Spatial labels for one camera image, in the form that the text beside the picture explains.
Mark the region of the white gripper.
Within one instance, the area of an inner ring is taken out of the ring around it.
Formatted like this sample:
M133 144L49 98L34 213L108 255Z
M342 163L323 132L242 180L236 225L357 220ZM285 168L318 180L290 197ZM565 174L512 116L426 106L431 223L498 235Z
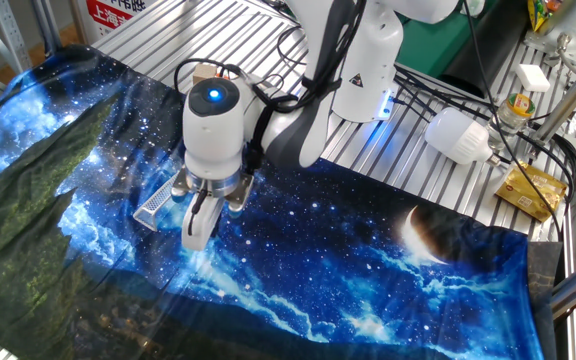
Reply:
M182 224L184 248L203 251L208 240L218 236L223 206L223 198L202 197L199 193L192 197Z

